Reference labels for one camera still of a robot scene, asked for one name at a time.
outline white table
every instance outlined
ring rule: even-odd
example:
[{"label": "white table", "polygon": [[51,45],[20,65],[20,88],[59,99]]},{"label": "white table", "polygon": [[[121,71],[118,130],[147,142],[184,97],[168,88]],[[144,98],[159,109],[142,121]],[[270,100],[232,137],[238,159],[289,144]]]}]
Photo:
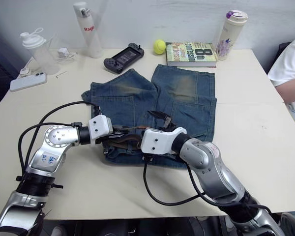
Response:
[{"label": "white table", "polygon": [[[0,211],[20,175],[17,154],[19,135],[36,124],[48,111],[64,103],[81,100],[91,82],[104,83],[117,75],[107,71],[103,59],[120,49],[105,49],[101,59],[75,56],[62,63],[61,71],[48,76],[43,85],[8,92],[0,103]],[[165,56],[145,50],[133,68],[151,79]],[[34,68],[34,61],[29,67]],[[214,72],[216,117],[213,142],[221,150],[225,164],[246,189],[273,212],[295,210],[295,123],[283,100],[259,65],[251,50],[233,50],[217,68],[190,68]],[[63,109],[46,121],[84,124],[90,119],[85,105]],[[43,131],[33,152],[42,144]],[[23,142],[23,154],[30,142]],[[206,216],[224,214],[200,199],[181,206],[162,206],[147,194],[143,167],[114,166],[105,161],[101,145],[78,146],[67,152],[64,166],[44,208],[47,219],[115,219]],[[171,202],[195,194],[185,170],[149,166],[147,180],[158,198]]]}]

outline tennis ball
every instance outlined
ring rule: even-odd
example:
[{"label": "tennis ball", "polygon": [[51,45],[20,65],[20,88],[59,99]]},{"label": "tennis ball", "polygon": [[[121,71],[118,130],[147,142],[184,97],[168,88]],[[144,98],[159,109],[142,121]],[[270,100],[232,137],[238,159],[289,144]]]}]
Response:
[{"label": "tennis ball", "polygon": [[154,51],[156,54],[163,54],[166,50],[166,44],[163,40],[158,39],[154,43]]}]

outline bottle cap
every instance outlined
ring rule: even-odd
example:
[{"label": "bottle cap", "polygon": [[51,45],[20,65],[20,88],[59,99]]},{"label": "bottle cap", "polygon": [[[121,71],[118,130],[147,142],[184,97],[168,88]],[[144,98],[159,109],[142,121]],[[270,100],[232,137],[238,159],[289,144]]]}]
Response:
[{"label": "bottle cap", "polygon": [[21,33],[20,37],[23,41],[22,45],[27,49],[38,48],[41,45],[43,45],[46,42],[46,40],[42,36],[35,34],[40,33],[43,30],[43,28],[37,28],[33,33]]},{"label": "bottle cap", "polygon": [[243,26],[248,20],[248,15],[243,11],[232,10],[226,14],[226,18],[234,26]]},{"label": "bottle cap", "polygon": [[85,1],[76,2],[73,4],[73,9],[77,17],[88,17],[90,15],[90,9],[88,9]]}]

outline jeans pocket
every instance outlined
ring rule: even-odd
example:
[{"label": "jeans pocket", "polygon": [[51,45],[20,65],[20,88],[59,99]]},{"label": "jeans pocket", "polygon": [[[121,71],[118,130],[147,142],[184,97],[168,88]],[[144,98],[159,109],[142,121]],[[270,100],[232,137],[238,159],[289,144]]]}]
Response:
[{"label": "jeans pocket", "polygon": [[174,101],[171,116],[173,122],[185,128],[190,137],[202,141],[206,139],[210,124],[210,106]]},{"label": "jeans pocket", "polygon": [[134,98],[128,97],[96,97],[96,105],[102,113],[109,117],[112,125],[135,126]]}]

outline floor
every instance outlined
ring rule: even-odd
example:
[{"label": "floor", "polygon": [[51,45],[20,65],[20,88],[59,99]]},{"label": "floor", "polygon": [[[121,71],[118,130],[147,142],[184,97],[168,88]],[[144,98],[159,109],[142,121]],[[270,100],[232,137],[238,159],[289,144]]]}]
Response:
[{"label": "floor", "polygon": [[132,225],[130,228],[133,233],[125,234],[129,236],[162,236],[168,235],[162,233],[164,224],[167,228],[172,227],[172,231],[183,229],[184,233],[173,233],[170,235],[191,236],[236,236],[236,229],[226,230],[223,224],[224,217],[182,217],[182,218],[156,218],[143,220],[86,220],[86,221],[53,221],[45,220],[43,230],[40,236],[50,236],[53,228],[57,225],[63,225],[68,236],[123,236],[121,232],[125,225]]}]

